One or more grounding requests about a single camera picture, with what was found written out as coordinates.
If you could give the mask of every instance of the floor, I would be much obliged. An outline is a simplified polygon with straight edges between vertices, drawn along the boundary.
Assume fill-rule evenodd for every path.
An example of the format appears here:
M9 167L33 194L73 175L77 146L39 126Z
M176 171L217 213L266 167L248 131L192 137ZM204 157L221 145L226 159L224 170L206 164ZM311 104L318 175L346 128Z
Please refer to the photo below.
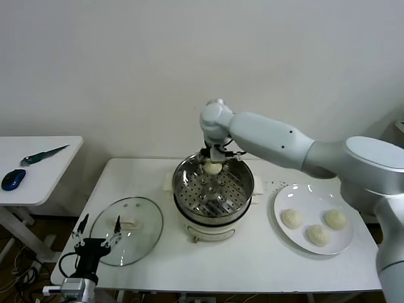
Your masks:
M57 235L56 242L53 249L62 251L70 233L75 225L74 219L60 219L51 217L35 217L35 224L30 229L41 239L43 239L51 230L52 234ZM380 228L377 225L369 226L369 231L375 238L377 243L382 240ZM0 227L0 249L2 249L8 239L11 237L9 232ZM56 303L60 302L60 297L46 297L38 293L45 285L50 285L49 271L53 270L54 264L47 264L45 268L41 269L40 275L30 285L19 285L15 283L16 276L22 274L32 263L32 254L29 249L21 250L23 245L16 241L12 250L8 253L7 257L0 264L0 303L34 303L34 299L40 299L41 303ZM19 273L14 275L12 273L15 263L17 267L21 268ZM20 288L22 298L18 294L16 286ZM110 291L112 296L116 297L117 292ZM230 300L232 294L199 294L203 297L216 297L217 303L230 303L230 302L245 302L252 294L237 294ZM328 294L314 294L316 302L321 302ZM126 292L123 298L123 303L176 303L179 299L179 294L175 293L159 293L159 294L134 294ZM348 303L383 303L385 302L381 292L369 292L356 296L355 298L347 301ZM248 300L248 303L308 303L307 296L304 294L259 294Z

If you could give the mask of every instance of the white table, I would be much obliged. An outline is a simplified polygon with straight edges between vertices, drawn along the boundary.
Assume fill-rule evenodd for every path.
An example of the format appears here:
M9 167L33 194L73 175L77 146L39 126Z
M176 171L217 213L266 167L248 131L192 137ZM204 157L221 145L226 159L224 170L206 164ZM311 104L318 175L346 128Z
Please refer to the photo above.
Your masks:
M13 191L0 189L0 224L32 249L41 261L54 259L55 253L50 248L54 236L48 236L42 242L25 226L33 224L33 219L23 208L11 209L23 220L21 222L5 206L37 206L45 203L82 144L83 138L80 136L0 137L0 179L8 172L21 168L20 161L26 156L69 145L50 158L24 167L27 174ZM12 245L13 239L3 249L0 260Z
M242 225L220 243L194 244L179 221L172 193L163 190L166 173L180 160L112 159L106 165L79 222L88 213L88 236L97 215L118 199L144 196L156 202L164 217L162 236L154 250L135 264L111 267L100 263L98 287L162 292L362 292L379 290L375 257L377 245L360 215L346 212L354 224L351 245L336 256L301 250L280 231L271 215L277 188L286 184L322 184L338 194L338 180L320 181L294 170L260 160L247 161L263 180L264 194L253 197ZM63 254L73 251L69 238ZM74 272L75 257L63 261ZM61 284L57 266L51 281Z

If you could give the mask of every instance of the knife handle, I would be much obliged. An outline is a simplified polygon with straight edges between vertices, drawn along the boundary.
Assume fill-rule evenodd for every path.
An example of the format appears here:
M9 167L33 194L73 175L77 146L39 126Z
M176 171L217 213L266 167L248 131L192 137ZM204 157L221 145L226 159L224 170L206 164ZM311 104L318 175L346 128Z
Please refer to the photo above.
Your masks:
M33 156L25 157L23 159L23 161L26 164L31 165L31 164L34 164L34 163L37 163L37 162L41 161L44 158L44 156L45 156L45 153L42 152L42 153L38 153L38 154L33 155Z

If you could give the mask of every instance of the stainless steel steamer basket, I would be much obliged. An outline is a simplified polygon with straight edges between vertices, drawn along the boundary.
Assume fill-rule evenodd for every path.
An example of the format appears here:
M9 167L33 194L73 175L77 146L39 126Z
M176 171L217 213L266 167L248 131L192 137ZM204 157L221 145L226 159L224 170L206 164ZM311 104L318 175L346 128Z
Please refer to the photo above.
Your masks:
M243 161L230 159L222 171L210 175L199 153L182 161L174 172L172 188L179 211L190 221L220 227L240 219L251 204L254 177Z

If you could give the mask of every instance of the knife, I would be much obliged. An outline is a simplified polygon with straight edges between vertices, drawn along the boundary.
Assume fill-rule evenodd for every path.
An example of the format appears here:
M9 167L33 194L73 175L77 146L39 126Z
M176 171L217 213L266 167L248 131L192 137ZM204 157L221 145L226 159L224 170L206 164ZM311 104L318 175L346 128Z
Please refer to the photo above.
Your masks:
M43 159L49 158L57 153L59 153L61 150L65 149L69 145L64 145L62 147L55 148L54 150L48 150L48 151L43 151L42 153L37 153L32 156L27 156L23 160L21 160L20 165L22 167L30 166L31 164L35 164L39 161L42 161Z

